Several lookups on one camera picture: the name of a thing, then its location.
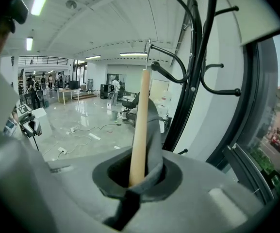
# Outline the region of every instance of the black strap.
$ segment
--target black strap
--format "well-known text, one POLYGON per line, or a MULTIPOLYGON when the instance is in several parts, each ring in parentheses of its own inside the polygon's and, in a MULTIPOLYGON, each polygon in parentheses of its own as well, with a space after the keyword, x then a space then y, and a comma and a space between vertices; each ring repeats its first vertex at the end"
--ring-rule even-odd
POLYGON ((127 190, 125 197, 120 200, 116 214, 103 223, 115 230, 121 231, 140 209, 140 195, 127 190))

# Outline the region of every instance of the person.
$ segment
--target person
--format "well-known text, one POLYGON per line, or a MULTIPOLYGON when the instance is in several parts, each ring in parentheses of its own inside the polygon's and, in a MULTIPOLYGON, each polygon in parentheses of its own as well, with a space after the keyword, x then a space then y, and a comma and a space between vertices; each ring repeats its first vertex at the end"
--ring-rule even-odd
POLYGON ((118 97, 118 93, 119 93, 119 89, 120 89, 119 77, 118 76, 115 77, 115 79, 112 81, 111 85, 114 86, 114 94, 113 94, 113 97, 111 99, 111 105, 116 106, 117 97, 118 97))
POLYGON ((50 74, 49 75, 49 78, 48 78, 48 82, 49 82, 49 90, 51 90, 52 89, 52 75, 50 74))
POLYGON ((41 90, 43 92, 43 96, 46 96, 46 78, 45 78, 45 73, 42 73, 41 77, 41 90))
POLYGON ((32 75, 29 75, 29 77, 27 79, 27 86, 28 87, 29 87, 29 84, 30 84, 31 80, 32 80, 32 75))
POLYGON ((38 81, 35 80, 35 76, 33 75, 32 80, 30 81, 29 91, 31 92, 31 100, 32 100, 32 105, 34 110, 36 110, 35 101, 37 102, 37 107, 38 108, 41 107, 39 99, 36 94, 38 90, 39 90, 39 83, 38 81))
POLYGON ((58 77, 58 88, 63 88, 63 77, 61 73, 59 73, 58 77))

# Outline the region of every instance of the red car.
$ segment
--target red car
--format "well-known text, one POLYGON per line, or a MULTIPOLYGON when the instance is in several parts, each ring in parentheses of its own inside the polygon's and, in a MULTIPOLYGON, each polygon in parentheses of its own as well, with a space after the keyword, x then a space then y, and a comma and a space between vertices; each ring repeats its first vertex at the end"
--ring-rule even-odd
POLYGON ((280 137, 273 135, 270 139, 270 145, 280 152, 280 137))

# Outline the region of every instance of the glass window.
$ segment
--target glass window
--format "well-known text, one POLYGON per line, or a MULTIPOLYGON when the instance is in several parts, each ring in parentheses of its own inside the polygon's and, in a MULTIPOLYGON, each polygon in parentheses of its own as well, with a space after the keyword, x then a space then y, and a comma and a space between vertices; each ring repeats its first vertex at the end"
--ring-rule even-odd
POLYGON ((260 70, 261 82, 247 123, 253 130, 244 130, 237 143, 280 193, 280 35, 263 43, 264 69, 260 70))
POLYGON ((84 74, 84 67, 78 68, 80 69, 80 84, 83 83, 83 74, 84 74))
POLYGON ((76 80, 79 81, 80 80, 80 75, 81 75, 81 69, 78 67, 77 71, 76 71, 76 80))

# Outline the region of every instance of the black metal hook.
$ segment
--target black metal hook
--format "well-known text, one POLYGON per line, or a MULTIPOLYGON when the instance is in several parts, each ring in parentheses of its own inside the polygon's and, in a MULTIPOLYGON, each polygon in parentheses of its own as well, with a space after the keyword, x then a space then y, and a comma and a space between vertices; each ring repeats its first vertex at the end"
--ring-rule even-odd
POLYGON ((179 152, 178 154, 184 154, 184 153, 187 153, 188 152, 188 149, 184 149, 183 151, 179 152))
POLYGON ((238 10, 239 10, 239 7, 235 5, 233 7, 227 8, 227 9, 216 11, 214 16, 218 16, 218 15, 223 14, 223 13, 227 13, 227 12, 230 12, 230 11, 238 11, 238 10))
MULTIPOLYGON (((230 12, 230 11, 239 11, 239 7, 238 6, 233 6, 233 7, 230 7, 230 8, 227 8, 227 9, 223 9, 223 10, 218 10, 214 13, 214 16, 218 16, 220 14, 223 14, 223 13, 227 13, 227 12, 230 12)), ((187 24, 184 26, 183 30, 186 31, 186 29, 190 26, 190 24, 187 24)))
POLYGON ((211 88, 209 88, 207 86, 207 84, 205 83, 204 81, 204 74, 205 72, 212 68, 212 67, 220 67, 220 68, 223 68, 224 65, 223 64, 209 64, 207 66, 204 67, 204 69, 201 71, 201 75, 200 75, 200 81, 201 81, 201 84, 202 86, 208 91, 208 92, 211 92, 213 94, 217 94, 217 95, 235 95, 236 97, 240 96, 241 95, 241 90, 239 88, 236 88, 234 90, 220 90, 220 91, 215 91, 215 90, 212 90, 211 88))
POLYGON ((167 79, 171 80, 171 81, 174 82, 174 83, 183 83, 183 82, 185 82, 185 81, 189 78, 189 76, 190 76, 190 71, 187 70, 187 72, 186 72, 185 66, 184 66, 182 60, 180 60, 180 58, 179 58, 178 56, 176 56, 175 54, 173 54, 173 53, 171 53, 171 52, 169 52, 169 51, 167 51, 167 50, 164 50, 164 49, 162 49, 162 48, 159 48, 159 47, 157 47, 157 46, 155 46, 155 45, 153 45, 153 44, 150 44, 149 47, 150 47, 151 49, 155 49, 155 50, 157 50, 157 51, 159 51, 159 52, 162 52, 162 53, 164 53, 164 54, 166 54, 166 55, 169 55, 170 57, 172 57, 173 59, 175 59, 175 60, 179 63, 179 65, 180 65, 180 67, 181 67, 181 70, 182 70, 182 73, 183 73, 183 78, 180 79, 180 80, 177 80, 177 79, 174 78, 169 72, 167 72, 165 69, 163 69, 163 68, 160 66, 159 62, 157 62, 157 61, 153 61, 153 62, 151 63, 150 67, 151 67, 152 70, 158 71, 161 75, 164 75, 167 79))
POLYGON ((224 67, 224 64, 209 64, 209 65, 207 65, 206 67, 205 67, 205 72, 207 71, 207 70, 209 70, 210 68, 212 68, 212 67, 219 67, 219 68, 223 68, 224 67))

